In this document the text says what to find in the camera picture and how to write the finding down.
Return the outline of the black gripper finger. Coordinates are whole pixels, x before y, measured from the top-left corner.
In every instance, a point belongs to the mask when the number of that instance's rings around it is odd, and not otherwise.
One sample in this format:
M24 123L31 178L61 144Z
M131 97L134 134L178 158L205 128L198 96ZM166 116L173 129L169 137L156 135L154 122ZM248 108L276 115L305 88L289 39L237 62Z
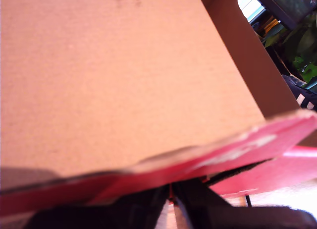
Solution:
M123 196L104 205L111 229L154 229L169 200L169 186L165 185Z
M229 215L221 215L232 206L200 179L174 182L173 201L189 229L236 229Z

